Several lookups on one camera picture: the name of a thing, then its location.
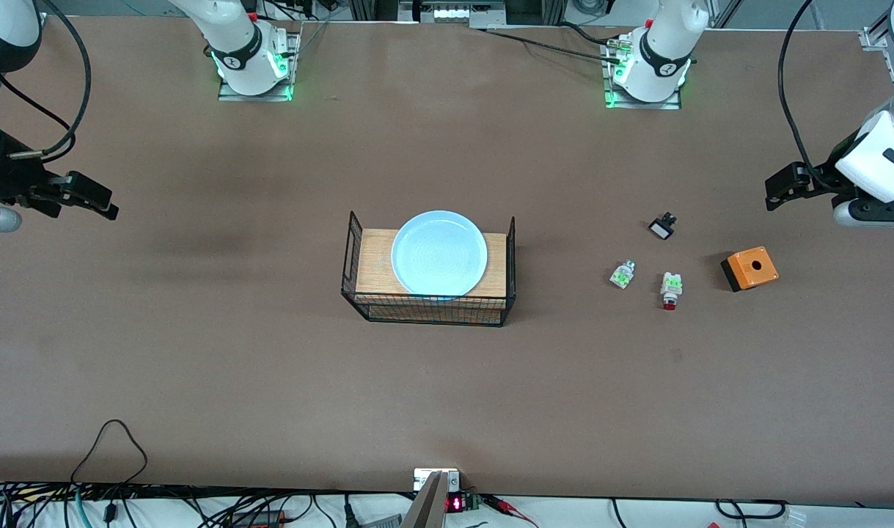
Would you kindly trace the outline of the light blue round plate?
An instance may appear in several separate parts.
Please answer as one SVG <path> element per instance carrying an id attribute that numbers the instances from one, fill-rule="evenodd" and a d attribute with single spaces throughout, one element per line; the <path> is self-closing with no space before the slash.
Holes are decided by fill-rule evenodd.
<path id="1" fill-rule="evenodd" d="M 453 211 L 431 210 L 397 230 L 390 261 L 407 293 L 460 297 L 480 284 L 489 251 L 483 231 L 473 221 Z"/>

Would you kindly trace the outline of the wooden board shelf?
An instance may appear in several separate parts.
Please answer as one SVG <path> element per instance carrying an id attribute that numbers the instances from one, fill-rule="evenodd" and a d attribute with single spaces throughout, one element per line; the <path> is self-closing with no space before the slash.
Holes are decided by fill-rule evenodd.
<path id="1" fill-rule="evenodd" d="M 396 230 L 350 229 L 340 293 L 370 322 L 501 327 L 517 299 L 514 231 L 486 233 L 489 261 L 483 279 L 460 297 L 407 293 L 393 274 Z"/>

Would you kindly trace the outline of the red clip test lead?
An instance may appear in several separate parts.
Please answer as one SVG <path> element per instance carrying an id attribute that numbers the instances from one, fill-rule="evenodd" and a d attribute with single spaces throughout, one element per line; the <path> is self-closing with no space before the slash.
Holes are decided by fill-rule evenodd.
<path id="1" fill-rule="evenodd" d="M 502 500 L 497 496 L 490 494 L 481 494 L 480 500 L 481 502 L 483 502 L 484 505 L 486 505 L 486 507 L 494 509 L 494 511 L 496 511 L 497 513 L 511 518 L 521 519 L 521 521 L 527 522 L 533 528 L 541 528 L 541 526 L 536 524 L 533 519 L 528 518 L 527 515 L 521 513 L 517 508 L 514 508 L 514 506 L 510 502 Z"/>

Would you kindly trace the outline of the orange button enclosure box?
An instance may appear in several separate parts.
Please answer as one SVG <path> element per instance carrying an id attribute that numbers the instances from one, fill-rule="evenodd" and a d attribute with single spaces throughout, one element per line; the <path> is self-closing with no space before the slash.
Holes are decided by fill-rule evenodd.
<path id="1" fill-rule="evenodd" d="M 752 290 L 780 277 L 765 246 L 732 253 L 721 261 L 719 267 L 733 292 Z"/>

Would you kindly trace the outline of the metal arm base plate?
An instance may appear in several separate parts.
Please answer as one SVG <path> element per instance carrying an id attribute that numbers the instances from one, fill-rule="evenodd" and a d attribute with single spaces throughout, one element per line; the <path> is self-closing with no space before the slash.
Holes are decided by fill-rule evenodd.
<path id="1" fill-rule="evenodd" d="M 692 66 L 684 61 L 652 64 L 637 50 L 638 39 L 624 34 L 600 46 L 604 100 L 608 109 L 681 109 L 681 87 Z"/>
<path id="2" fill-rule="evenodd" d="M 261 51 L 246 61 L 245 69 L 229 70 L 219 58 L 213 57 L 216 73 L 221 79 L 216 99 L 255 103 L 292 100 L 299 48 L 299 34 L 272 27 L 263 39 Z"/>

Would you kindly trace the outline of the aluminium frame rail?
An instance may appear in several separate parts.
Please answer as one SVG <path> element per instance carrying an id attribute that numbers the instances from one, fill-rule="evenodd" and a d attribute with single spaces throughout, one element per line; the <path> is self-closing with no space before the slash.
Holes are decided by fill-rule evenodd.
<path id="1" fill-rule="evenodd" d="M 888 44 L 888 36 L 890 33 L 890 23 L 888 21 L 889 14 L 890 9 L 886 9 L 882 14 L 876 17 L 869 26 L 863 27 L 857 34 L 862 50 L 878 51 L 882 54 L 889 73 L 890 83 L 892 83 L 894 88 L 893 55 L 890 53 L 890 45 Z"/>

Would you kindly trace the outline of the aluminium frame structure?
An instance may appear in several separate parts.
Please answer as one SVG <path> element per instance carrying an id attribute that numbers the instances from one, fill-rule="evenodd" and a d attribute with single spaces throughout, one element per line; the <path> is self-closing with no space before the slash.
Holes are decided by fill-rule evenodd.
<path id="1" fill-rule="evenodd" d="M 472 28 L 557 26 L 570 0 L 342 0 L 355 21 L 447 23 Z"/>

